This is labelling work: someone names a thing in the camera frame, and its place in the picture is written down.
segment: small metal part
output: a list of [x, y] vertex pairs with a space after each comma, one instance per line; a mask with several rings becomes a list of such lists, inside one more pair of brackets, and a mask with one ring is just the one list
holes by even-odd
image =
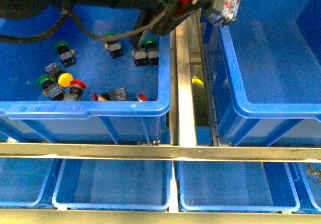
[[307, 171], [310, 175], [316, 175], [316, 171], [313, 169], [311, 165], [307, 167]]
[[321, 169], [316, 170], [316, 175], [318, 176], [318, 178], [321, 178]]

